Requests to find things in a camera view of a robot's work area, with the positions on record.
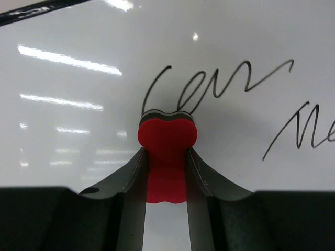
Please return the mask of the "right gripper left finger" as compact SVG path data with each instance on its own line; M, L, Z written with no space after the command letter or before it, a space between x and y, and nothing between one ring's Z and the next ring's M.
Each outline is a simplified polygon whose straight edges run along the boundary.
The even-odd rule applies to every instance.
M149 158L141 148L124 166L80 195L111 202L105 216L103 250L142 250Z

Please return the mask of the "white whiteboard black frame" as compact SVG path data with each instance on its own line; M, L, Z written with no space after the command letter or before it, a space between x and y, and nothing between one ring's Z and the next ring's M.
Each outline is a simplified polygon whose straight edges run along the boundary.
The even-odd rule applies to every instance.
M334 250L334 1L42 1L1 14L1 250L103 250L80 195L185 111L252 194L228 250ZM146 203L142 250L191 250L187 201Z

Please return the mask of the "red whiteboard eraser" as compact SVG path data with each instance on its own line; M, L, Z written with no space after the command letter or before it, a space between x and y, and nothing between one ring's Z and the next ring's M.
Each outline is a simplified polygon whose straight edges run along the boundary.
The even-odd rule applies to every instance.
M149 157L148 203L186 201L185 155L197 140L197 127L185 111L152 109L142 114L138 141Z

